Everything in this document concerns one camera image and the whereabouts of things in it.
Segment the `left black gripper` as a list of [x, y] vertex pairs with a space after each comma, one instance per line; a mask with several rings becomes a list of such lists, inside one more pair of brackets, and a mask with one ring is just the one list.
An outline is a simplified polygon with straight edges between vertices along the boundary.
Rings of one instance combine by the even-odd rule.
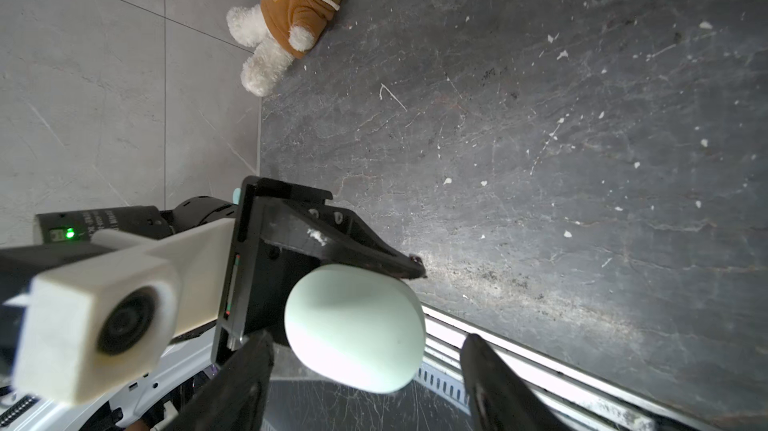
[[327, 190], [251, 176], [241, 191], [214, 337], [218, 365], [259, 331], [288, 344], [289, 294], [320, 262], [401, 280], [426, 276], [421, 258], [387, 245], [356, 213], [322, 206], [333, 198]]

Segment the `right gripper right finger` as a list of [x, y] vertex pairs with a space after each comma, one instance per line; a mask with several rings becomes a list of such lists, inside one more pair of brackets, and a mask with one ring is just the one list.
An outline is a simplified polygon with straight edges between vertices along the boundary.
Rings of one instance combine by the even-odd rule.
[[569, 430], [478, 334], [469, 334], [460, 365], [475, 430]]

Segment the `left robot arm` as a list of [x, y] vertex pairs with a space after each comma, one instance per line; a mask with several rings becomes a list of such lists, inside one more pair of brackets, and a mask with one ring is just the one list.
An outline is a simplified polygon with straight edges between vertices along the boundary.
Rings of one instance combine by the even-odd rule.
[[251, 176], [235, 203], [37, 216], [1, 253], [2, 428], [258, 430], [280, 345], [361, 391], [407, 386], [423, 262], [331, 198]]

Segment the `green earbud charging case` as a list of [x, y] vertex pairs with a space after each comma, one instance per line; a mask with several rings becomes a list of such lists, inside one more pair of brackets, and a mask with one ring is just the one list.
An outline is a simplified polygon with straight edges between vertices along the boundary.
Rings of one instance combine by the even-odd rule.
[[426, 345], [422, 305], [403, 281], [331, 264], [303, 277], [284, 312], [289, 347], [310, 370], [388, 394], [416, 376]]

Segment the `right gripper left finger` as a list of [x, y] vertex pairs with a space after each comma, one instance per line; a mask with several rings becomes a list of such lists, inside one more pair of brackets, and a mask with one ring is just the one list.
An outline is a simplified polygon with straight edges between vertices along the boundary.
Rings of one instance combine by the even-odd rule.
[[253, 334], [167, 426], [169, 430], [259, 430], [274, 367], [272, 336]]

